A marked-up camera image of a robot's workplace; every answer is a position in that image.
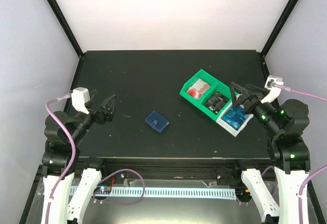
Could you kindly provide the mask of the blue card holder wallet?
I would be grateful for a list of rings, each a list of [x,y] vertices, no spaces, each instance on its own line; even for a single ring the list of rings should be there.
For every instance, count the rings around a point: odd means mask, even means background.
[[[145,119],[145,122],[158,133],[163,132],[163,130],[170,123],[168,119],[166,119],[164,116],[159,114],[157,111],[152,111]]]

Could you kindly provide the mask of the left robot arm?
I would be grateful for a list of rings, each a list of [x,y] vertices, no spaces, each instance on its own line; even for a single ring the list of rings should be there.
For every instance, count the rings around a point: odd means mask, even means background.
[[[50,110],[50,104],[61,98],[45,105],[49,115],[45,120],[46,142],[42,156],[44,200],[41,223],[82,223],[96,185],[109,179],[105,160],[91,157],[86,161],[73,197],[69,197],[80,155],[78,144],[94,123],[103,125],[114,118],[117,95],[104,100],[99,110],[91,108],[93,98],[83,98],[81,101],[87,112],[78,112],[74,117],[63,111]]]

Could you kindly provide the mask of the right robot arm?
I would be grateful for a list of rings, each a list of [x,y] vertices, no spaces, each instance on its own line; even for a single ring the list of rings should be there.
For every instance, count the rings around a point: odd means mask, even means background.
[[[283,89],[279,78],[269,78],[264,88],[248,84],[229,85],[232,105],[245,115],[253,115],[268,134],[267,151],[279,187],[276,202],[258,169],[239,167],[233,181],[245,185],[258,209],[262,223],[309,223],[307,187],[310,153],[302,134],[309,125],[309,109],[296,99],[278,108],[272,102]]]

